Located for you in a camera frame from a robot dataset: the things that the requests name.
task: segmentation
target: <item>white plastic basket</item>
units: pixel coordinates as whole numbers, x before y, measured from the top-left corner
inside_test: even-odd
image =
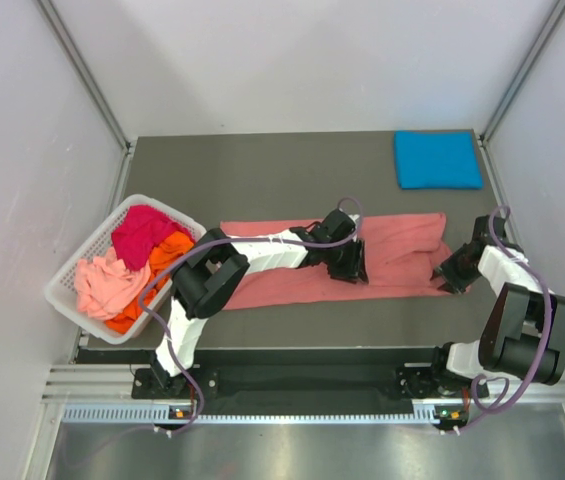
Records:
[[[199,240],[206,230],[202,225],[195,222],[192,218],[178,212],[162,202],[144,195],[131,195],[124,200],[108,218],[98,227],[86,242],[73,254],[73,256],[60,268],[53,279],[44,289],[44,296],[55,309],[68,319],[77,323],[87,332],[101,338],[113,345],[119,345],[130,338],[136,337],[149,323],[149,316],[146,313],[133,323],[133,326],[124,335],[110,329],[101,320],[90,318],[77,311],[77,292],[73,286],[75,279],[75,267],[80,258],[92,260],[95,256],[103,256],[111,247],[111,232],[115,230],[126,217],[129,208],[133,205],[150,205],[151,207],[165,213],[172,220],[186,228],[195,240]],[[153,301],[149,304],[152,309],[159,308],[164,300],[169,296],[171,280],[158,292]]]

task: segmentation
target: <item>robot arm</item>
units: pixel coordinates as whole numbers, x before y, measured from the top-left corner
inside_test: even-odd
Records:
[[[528,260],[522,250],[506,241],[504,219],[497,219],[496,234],[514,258],[491,245],[488,217],[476,219],[473,239],[440,265],[435,276],[440,287],[463,292],[479,276],[485,277],[497,300],[479,340],[446,344],[438,349],[439,381],[470,381],[479,374],[523,378],[538,349],[543,329],[544,301],[536,279],[521,267]],[[565,367],[565,297],[551,292],[553,326],[535,382],[555,384]]]
[[[172,274],[173,294],[169,329],[156,349],[152,365],[160,383],[180,373],[169,354],[172,342],[182,366],[193,365],[193,353],[208,318],[222,310],[245,275],[275,268],[305,268],[325,263],[334,280],[368,283],[364,264],[364,242],[353,239],[336,248],[311,248],[307,244],[330,244],[346,239],[356,228],[357,215],[333,210],[322,222],[294,227],[258,238],[252,242],[233,237],[224,243],[193,255]],[[209,230],[196,244],[200,246],[229,237],[219,228]]]
[[[434,277],[445,280],[442,290],[463,293],[484,276],[498,297],[479,340],[468,344],[447,343],[435,349],[431,373],[438,390],[457,392],[470,385],[478,374],[489,376],[497,372],[500,377],[504,374],[522,378],[538,348],[544,315],[541,289],[520,267],[520,263],[528,261],[517,245],[507,241],[504,220],[496,219],[495,230],[514,254],[514,260],[492,245],[487,226],[488,216],[477,218],[471,242],[434,271]],[[180,373],[167,342],[172,342],[182,366],[190,368],[207,319],[222,310],[245,275],[325,263],[333,279],[368,282],[362,240],[353,239],[337,248],[321,249],[284,243],[330,244],[346,239],[354,230],[355,217],[337,209],[310,227],[295,227],[262,237],[269,238],[269,242],[234,237],[232,243],[202,250],[189,258],[172,275],[171,339],[165,336],[152,364],[160,383],[164,386]],[[221,229],[213,229],[196,246],[227,239]],[[552,293],[551,301],[553,327],[534,380],[546,384],[556,383],[565,367],[565,297]]]

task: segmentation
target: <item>magenta cloth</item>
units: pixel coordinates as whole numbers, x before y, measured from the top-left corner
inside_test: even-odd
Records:
[[[228,235],[277,233],[314,220],[223,222]],[[442,242],[443,213],[366,217],[360,237],[366,242],[369,284],[351,284],[329,277],[326,265],[297,270],[277,269],[248,275],[225,310],[369,298],[446,295],[431,281],[433,268],[451,255]]]
[[[134,205],[122,224],[111,233],[115,253],[129,270],[142,269],[154,247],[175,232],[193,238],[188,230],[148,205]]]

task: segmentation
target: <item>pink towel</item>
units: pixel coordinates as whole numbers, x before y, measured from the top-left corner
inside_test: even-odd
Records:
[[[113,247],[104,257],[89,263],[78,260],[73,285],[78,291],[78,312],[98,320],[109,320],[124,310],[148,283],[151,267],[132,272],[119,260]]]
[[[118,258],[129,270],[144,268],[153,247],[175,232],[184,233],[193,242],[191,234],[164,213],[148,205],[134,205],[122,224],[111,233],[111,241]]]
[[[266,235],[312,221],[223,222],[222,230],[228,235]],[[333,280],[325,265],[269,270],[245,277],[225,309],[445,295],[436,289],[442,282],[430,280],[433,268],[451,254],[442,242],[445,224],[443,213],[367,217],[360,237],[366,242],[368,285]]]

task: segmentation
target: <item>folded blue towel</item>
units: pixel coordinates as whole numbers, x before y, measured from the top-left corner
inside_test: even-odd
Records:
[[[396,132],[394,142],[400,187],[483,187],[471,133]]]

